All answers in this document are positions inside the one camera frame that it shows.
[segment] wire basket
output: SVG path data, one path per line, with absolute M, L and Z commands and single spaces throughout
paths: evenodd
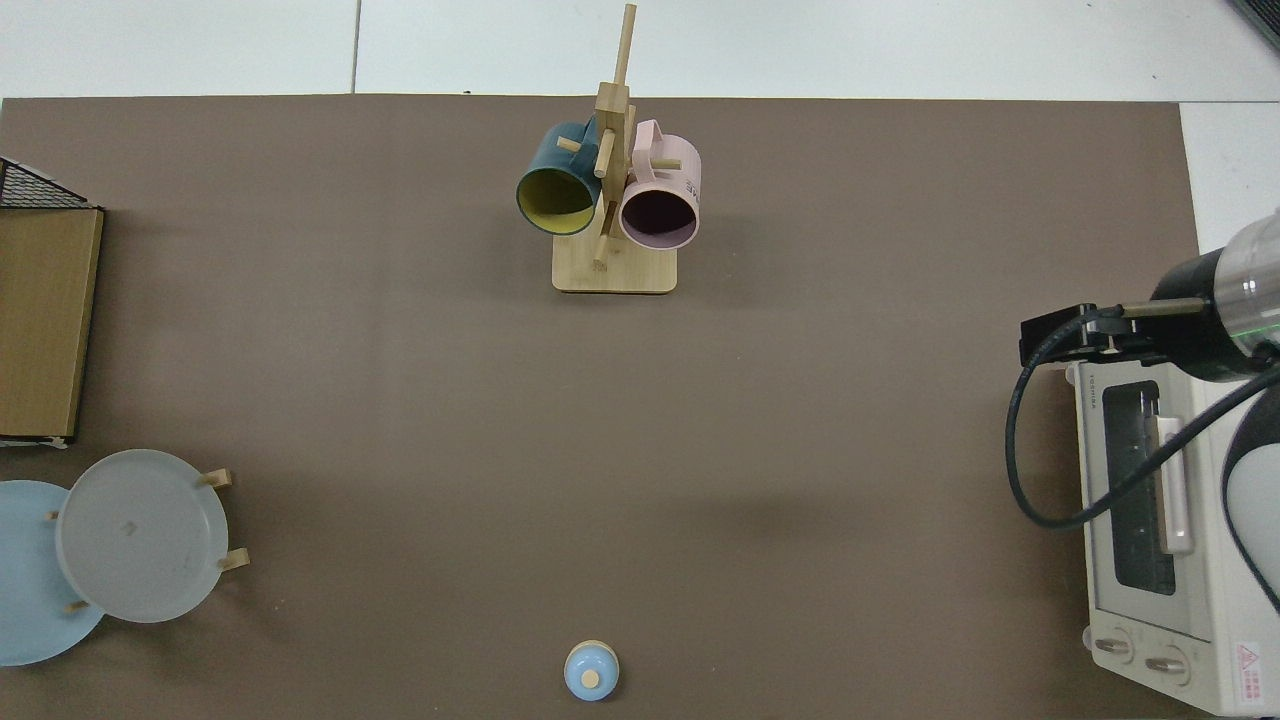
M 0 158 L 0 209 L 3 208 L 77 210 L 93 209 L 97 205 L 31 168 Z

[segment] toaster oven glass window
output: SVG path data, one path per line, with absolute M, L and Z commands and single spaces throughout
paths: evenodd
M 1115 487 L 1158 447 L 1160 386 L 1147 380 L 1102 391 L 1107 478 Z M 1147 482 L 1111 509 L 1111 547 L 1120 584 L 1174 594 L 1174 556 L 1160 551 L 1156 483 Z

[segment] mug handle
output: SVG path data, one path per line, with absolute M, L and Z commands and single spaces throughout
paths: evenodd
M 658 120 L 644 120 L 636 126 L 636 146 L 631 150 L 631 168 L 636 173 L 636 182 L 654 182 L 658 179 L 653 174 L 653 146 L 662 142 L 662 128 Z

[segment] mug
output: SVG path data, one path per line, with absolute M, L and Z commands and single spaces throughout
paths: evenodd
M 658 120 L 636 126 L 635 179 L 618 205 L 622 233 L 652 250 L 675 250 L 698 234 L 703 160 L 687 140 L 663 135 Z
M 595 118 L 547 131 L 516 184 L 516 205 L 525 219 L 552 234 L 573 234 L 591 224 L 600 197 L 599 152 Z

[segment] white tiled floor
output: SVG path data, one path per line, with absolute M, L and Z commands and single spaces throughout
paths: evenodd
M 0 97 L 591 95 L 622 4 L 3 0 Z M 1280 205 L 1280 53 L 1228 0 L 637 5 L 636 96 L 1188 102 L 1202 249 Z
M 637 96 L 1280 100 L 1225 0 L 639 0 Z M 364 0 L 362 92 L 594 94 L 620 0 Z

